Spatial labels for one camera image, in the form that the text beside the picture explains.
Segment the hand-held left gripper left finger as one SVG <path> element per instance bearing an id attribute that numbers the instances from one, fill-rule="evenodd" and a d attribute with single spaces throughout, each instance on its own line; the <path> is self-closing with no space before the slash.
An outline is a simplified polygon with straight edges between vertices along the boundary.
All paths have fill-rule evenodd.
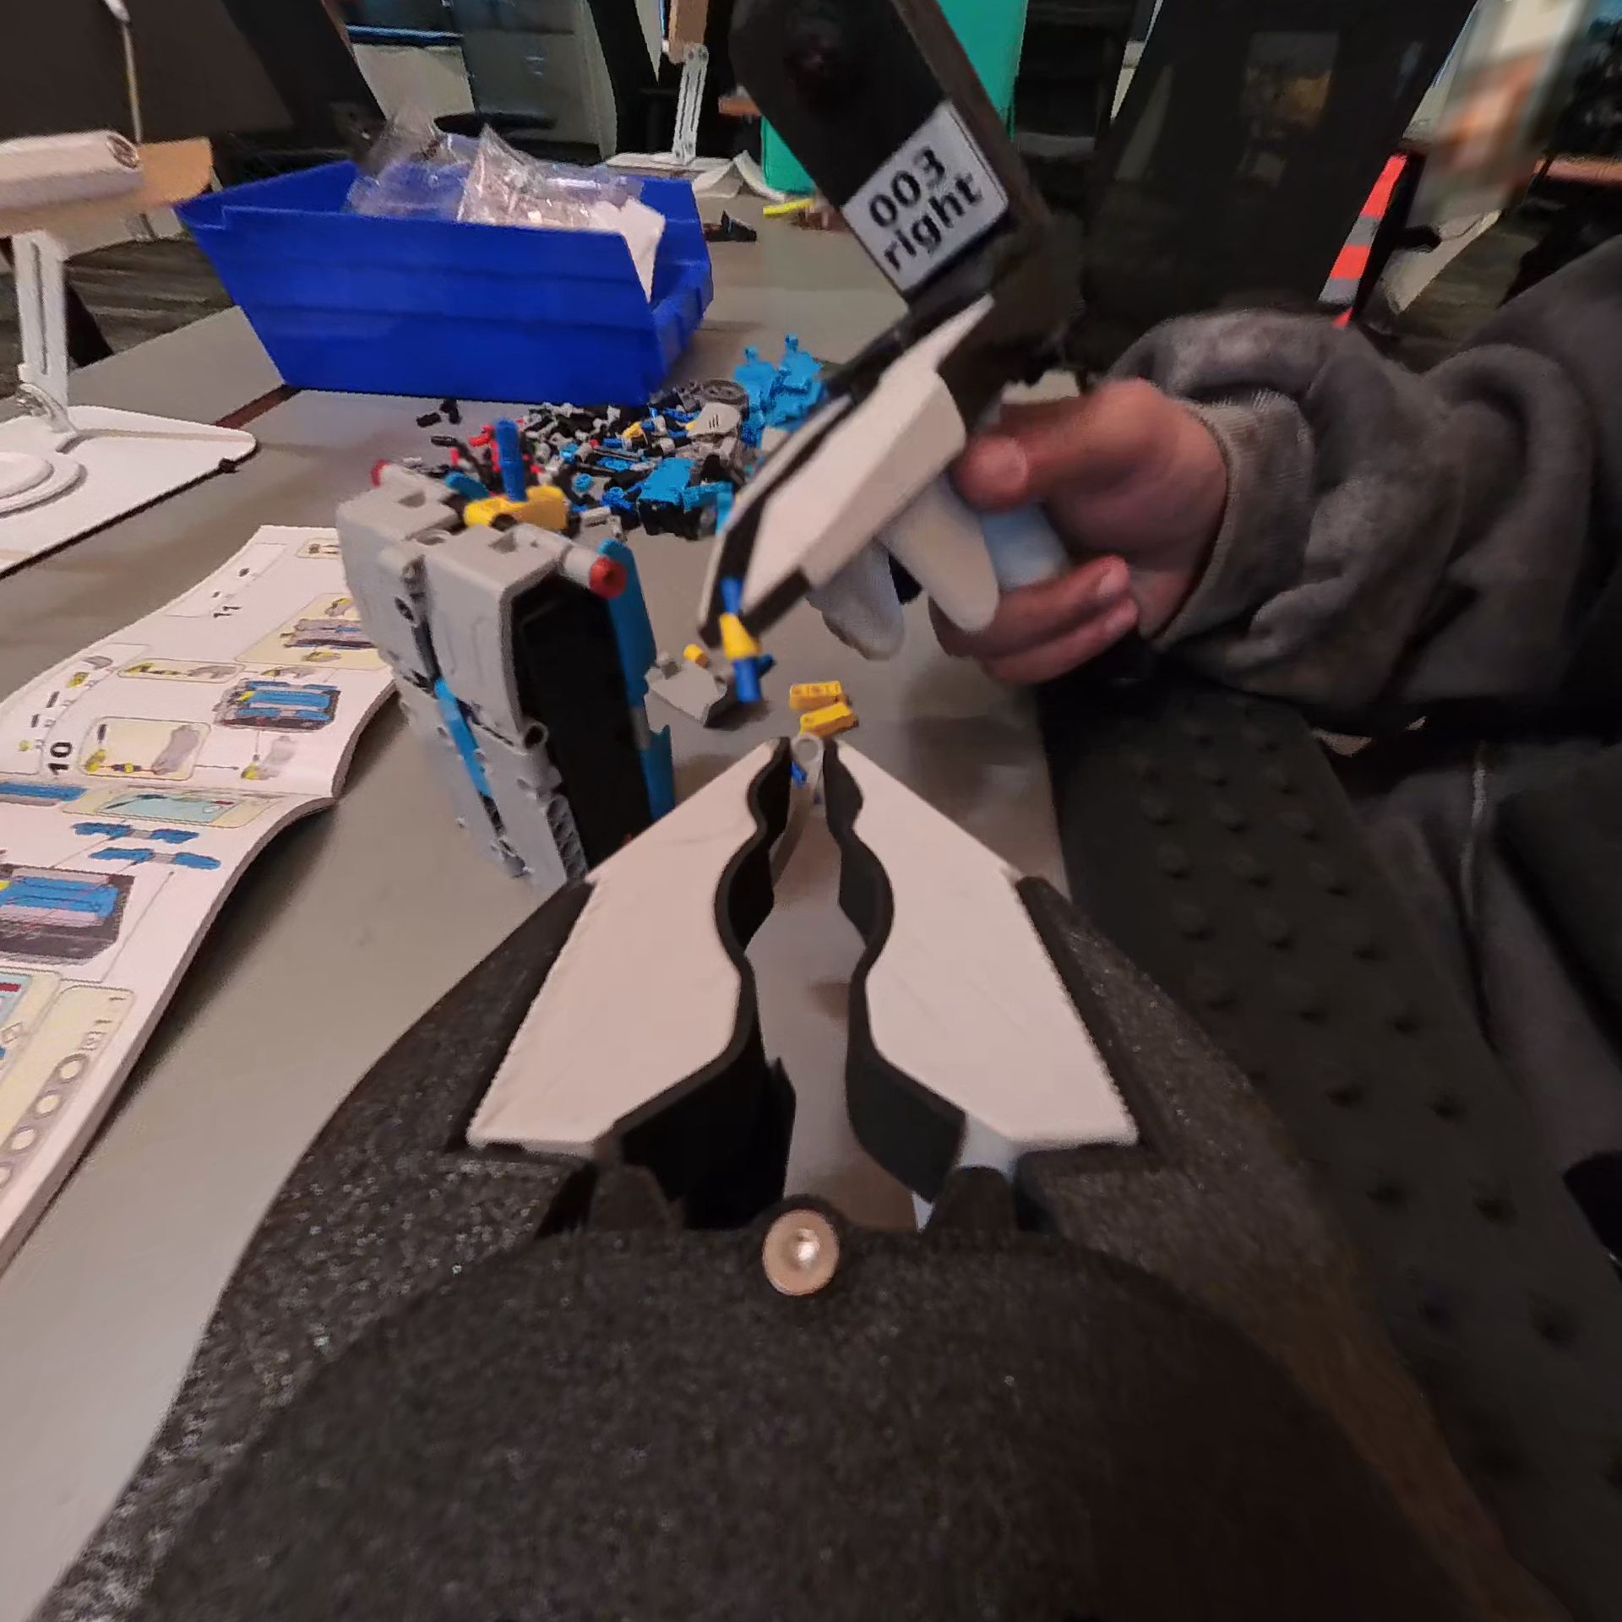
<path id="1" fill-rule="evenodd" d="M 473 1149 L 621 1163 L 697 1192 L 747 1147 L 770 1091 L 747 949 L 776 902 L 789 748 L 760 744 L 573 889 Z"/>

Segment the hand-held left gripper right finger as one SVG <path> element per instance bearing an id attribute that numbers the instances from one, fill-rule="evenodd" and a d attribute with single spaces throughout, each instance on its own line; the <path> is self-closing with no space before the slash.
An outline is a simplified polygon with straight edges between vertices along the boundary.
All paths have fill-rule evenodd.
<path id="1" fill-rule="evenodd" d="M 917 1200 L 953 1173 L 1125 1149 L 1139 1126 L 1071 997 L 1023 875 L 853 748 L 822 759 L 837 902 L 861 937 L 845 1115 Z"/>

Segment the pile of small toy bricks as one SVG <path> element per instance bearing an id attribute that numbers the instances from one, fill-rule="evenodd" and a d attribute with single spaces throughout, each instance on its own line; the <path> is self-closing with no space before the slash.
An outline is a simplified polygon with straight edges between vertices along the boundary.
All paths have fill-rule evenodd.
<path id="1" fill-rule="evenodd" d="M 465 524 L 511 520 L 594 543 L 633 531 L 698 541 L 718 533 L 762 456 L 824 398 L 826 365 L 795 334 L 780 358 L 745 350 L 727 377 L 631 402 L 538 402 L 455 433 L 444 400 L 417 419 L 424 477 Z"/>

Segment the blue toy brick pin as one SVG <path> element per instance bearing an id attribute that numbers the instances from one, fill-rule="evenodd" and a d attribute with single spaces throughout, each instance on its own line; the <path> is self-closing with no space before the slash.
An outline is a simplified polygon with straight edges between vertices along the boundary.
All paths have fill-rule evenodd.
<path id="1" fill-rule="evenodd" d="M 760 703 L 762 678 L 772 669 L 772 659 L 764 653 L 760 642 L 743 626 L 741 580 L 733 576 L 720 578 L 718 593 L 722 607 L 718 630 L 735 699 L 743 705 Z"/>

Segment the grey blue toy brick assembly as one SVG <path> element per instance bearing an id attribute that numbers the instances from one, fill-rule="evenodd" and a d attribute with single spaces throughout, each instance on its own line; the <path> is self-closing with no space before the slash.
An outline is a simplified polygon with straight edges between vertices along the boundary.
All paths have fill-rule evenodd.
<path id="1" fill-rule="evenodd" d="M 494 481 L 382 460 L 335 512 L 364 638 L 455 823 L 538 898 L 675 808 L 646 715 L 656 640 L 617 518 L 534 474 L 494 423 Z"/>

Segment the brick instruction booklet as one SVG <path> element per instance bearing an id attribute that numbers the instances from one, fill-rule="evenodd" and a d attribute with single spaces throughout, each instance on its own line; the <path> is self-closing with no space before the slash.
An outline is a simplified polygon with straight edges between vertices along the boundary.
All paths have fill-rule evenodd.
<path id="1" fill-rule="evenodd" d="M 1 711 L 1 1265 L 90 1145 L 258 852 L 391 694 L 332 530 L 264 526 Z"/>

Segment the person's right forearm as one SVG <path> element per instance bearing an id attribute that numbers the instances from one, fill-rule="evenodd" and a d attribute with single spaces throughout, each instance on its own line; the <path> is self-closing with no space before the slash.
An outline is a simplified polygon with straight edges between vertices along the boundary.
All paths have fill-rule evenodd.
<path id="1" fill-rule="evenodd" d="M 1166 659 L 1320 717 L 1618 723 L 1618 238 L 1424 373 L 1322 317 L 1224 311 L 1110 375 L 1189 406 L 1228 475 Z"/>

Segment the grey desk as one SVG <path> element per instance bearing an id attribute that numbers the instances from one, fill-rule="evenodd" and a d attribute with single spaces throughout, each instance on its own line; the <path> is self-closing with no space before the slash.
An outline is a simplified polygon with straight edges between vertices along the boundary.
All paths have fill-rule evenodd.
<path id="1" fill-rule="evenodd" d="M 839 234 L 766 221 L 712 248 L 716 294 L 677 375 L 727 375 L 743 348 L 793 333 L 855 356 L 899 313 Z M 73 402 L 175 419 L 241 418 L 256 456 L 3 580 L 3 698 L 166 605 L 260 524 L 326 524 L 380 458 L 415 454 L 420 398 L 283 394 L 239 311 L 208 313 L 198 255 L 177 244 L 71 267 L 104 304 L 202 294 L 206 315 L 73 375 Z M 1019 873 L 1067 891 L 1033 701 L 948 659 L 915 611 L 903 653 L 866 665 L 805 609 L 766 638 L 772 713 L 735 730 L 669 721 L 683 794 L 760 742 L 789 682 L 837 678 L 855 748 Z M 766 1053 L 797 1089 L 787 1190 L 865 1227 L 909 1225 L 905 1192 L 845 1120 L 845 979 L 859 935 L 837 908 L 820 821 L 751 945 Z M 357 1080 L 532 910 L 457 831 L 432 763 L 388 703 L 341 802 L 260 854 L 222 906 L 92 1147 L 3 1271 L 1 1613 L 28 1619 L 110 1510 L 169 1408 L 196 1337 L 264 1209 Z"/>

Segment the white desk stand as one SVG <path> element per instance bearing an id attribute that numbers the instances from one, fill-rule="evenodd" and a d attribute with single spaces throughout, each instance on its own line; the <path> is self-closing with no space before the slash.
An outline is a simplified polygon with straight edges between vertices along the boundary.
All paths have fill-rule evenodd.
<path id="1" fill-rule="evenodd" d="M 237 429 L 69 402 L 61 230 L 189 201 L 210 170 L 202 136 L 148 143 L 92 130 L 3 143 L 1 236 L 21 342 L 17 383 L 3 396 L 3 576 L 256 452 Z"/>

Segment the person's right hand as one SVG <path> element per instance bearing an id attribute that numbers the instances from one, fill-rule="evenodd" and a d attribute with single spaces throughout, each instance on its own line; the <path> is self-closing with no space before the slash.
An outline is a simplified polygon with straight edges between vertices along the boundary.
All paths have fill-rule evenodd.
<path id="1" fill-rule="evenodd" d="M 1228 472 L 1208 425 L 1143 379 L 1004 408 L 951 468 L 965 504 L 1044 510 L 1069 568 L 1000 599 L 967 634 L 930 611 L 940 647 L 1004 684 L 1044 684 L 1156 636 L 1202 578 Z"/>

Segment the teal board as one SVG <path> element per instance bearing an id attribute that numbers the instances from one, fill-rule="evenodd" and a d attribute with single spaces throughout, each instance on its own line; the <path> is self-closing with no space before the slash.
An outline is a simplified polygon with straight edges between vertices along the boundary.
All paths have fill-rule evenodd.
<path id="1" fill-rule="evenodd" d="M 940 10 L 978 74 L 1004 130 L 1011 130 L 1027 2 L 942 2 Z"/>

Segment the clear plastic bags of bricks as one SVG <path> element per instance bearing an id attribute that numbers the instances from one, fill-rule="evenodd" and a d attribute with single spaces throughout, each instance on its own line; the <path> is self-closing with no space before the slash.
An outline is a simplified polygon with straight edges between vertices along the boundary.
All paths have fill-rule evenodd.
<path id="1" fill-rule="evenodd" d="M 615 236 L 641 290 L 654 294 L 664 217 L 642 180 L 519 153 L 492 128 L 457 136 L 399 114 L 378 134 L 341 203 L 357 217 Z"/>

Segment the blue plastic bin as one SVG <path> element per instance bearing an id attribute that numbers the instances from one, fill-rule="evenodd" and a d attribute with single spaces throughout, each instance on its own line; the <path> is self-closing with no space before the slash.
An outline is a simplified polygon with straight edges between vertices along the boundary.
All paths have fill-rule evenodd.
<path id="1" fill-rule="evenodd" d="M 177 209 L 281 381 L 413 398 L 629 404 L 658 394 L 714 284 L 697 199 L 648 176 L 664 217 L 652 294 L 613 234 L 364 217 L 339 161 Z"/>

